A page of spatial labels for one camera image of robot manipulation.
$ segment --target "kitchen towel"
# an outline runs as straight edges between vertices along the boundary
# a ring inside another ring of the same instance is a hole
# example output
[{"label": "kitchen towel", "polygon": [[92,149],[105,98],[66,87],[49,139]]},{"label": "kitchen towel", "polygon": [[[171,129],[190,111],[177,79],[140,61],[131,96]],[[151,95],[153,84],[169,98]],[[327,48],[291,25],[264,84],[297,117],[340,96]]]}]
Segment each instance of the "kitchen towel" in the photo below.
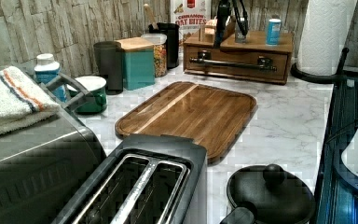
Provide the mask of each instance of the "kitchen towel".
[{"label": "kitchen towel", "polygon": [[309,0],[297,68],[315,76],[337,71],[357,0]]},{"label": "kitchen towel", "polygon": [[59,109],[60,105],[19,68],[0,71],[0,134],[28,127]]}]

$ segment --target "wooden lid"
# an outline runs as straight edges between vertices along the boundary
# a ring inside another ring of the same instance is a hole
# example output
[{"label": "wooden lid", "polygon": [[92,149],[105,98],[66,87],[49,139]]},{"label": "wooden lid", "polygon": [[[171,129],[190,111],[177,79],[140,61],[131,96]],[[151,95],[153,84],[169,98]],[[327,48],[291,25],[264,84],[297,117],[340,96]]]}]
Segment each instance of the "wooden lid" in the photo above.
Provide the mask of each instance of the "wooden lid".
[{"label": "wooden lid", "polygon": [[[198,47],[213,47],[213,41],[199,41],[200,30],[187,39],[185,45]],[[266,32],[264,31],[249,31],[246,36],[246,43],[235,43],[235,34],[224,40],[220,45],[221,50],[254,50],[254,51],[274,51],[281,53],[293,52],[293,34],[280,33],[279,44],[277,46],[270,46],[266,44]]]},{"label": "wooden lid", "polygon": [[141,37],[120,39],[117,40],[117,42],[121,44],[121,48],[124,49],[124,51],[136,51],[140,49],[151,49],[154,47],[152,42]]},{"label": "wooden lid", "polygon": [[266,32],[264,31],[250,31],[244,44],[235,43],[235,35],[233,34],[222,42],[220,49],[250,49],[290,53],[293,52],[293,34],[280,33],[279,43],[276,46],[266,44]]}]

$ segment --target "striped towel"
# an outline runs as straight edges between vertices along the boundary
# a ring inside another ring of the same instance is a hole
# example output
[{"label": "striped towel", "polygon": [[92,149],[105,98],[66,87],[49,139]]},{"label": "striped towel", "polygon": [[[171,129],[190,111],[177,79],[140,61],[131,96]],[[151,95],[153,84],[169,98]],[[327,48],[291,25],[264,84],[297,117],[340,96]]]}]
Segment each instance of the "striped towel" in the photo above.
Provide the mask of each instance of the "striped towel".
[{"label": "striped towel", "polygon": [[59,109],[60,105],[17,67],[0,71],[0,134],[28,127]]}]

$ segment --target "cereal box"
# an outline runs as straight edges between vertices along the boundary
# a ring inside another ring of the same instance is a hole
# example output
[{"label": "cereal box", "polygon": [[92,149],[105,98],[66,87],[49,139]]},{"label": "cereal box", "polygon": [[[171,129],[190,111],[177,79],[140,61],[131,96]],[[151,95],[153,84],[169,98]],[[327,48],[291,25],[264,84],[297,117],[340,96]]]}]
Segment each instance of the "cereal box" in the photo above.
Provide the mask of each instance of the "cereal box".
[{"label": "cereal box", "polygon": [[171,22],[179,25],[179,51],[201,24],[211,18],[211,0],[172,0]]}]

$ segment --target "white marble surface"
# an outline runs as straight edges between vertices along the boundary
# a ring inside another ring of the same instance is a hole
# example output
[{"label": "white marble surface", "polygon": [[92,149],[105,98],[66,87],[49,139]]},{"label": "white marble surface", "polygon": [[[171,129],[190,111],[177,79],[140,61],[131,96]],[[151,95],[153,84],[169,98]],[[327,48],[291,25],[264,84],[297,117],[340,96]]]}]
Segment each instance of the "white marble surface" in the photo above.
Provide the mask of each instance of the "white marble surface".
[{"label": "white marble surface", "polygon": [[175,81],[191,81],[248,93],[257,100],[257,111],[225,158],[208,166],[208,224],[220,223],[230,211],[226,186],[242,167],[270,163],[301,178],[315,189],[324,130],[333,85],[312,84],[289,76],[284,86],[201,77],[183,73],[182,65],[156,78],[156,84],[108,97],[100,115],[79,116],[100,139],[107,154],[121,142],[115,123],[140,103]]}]

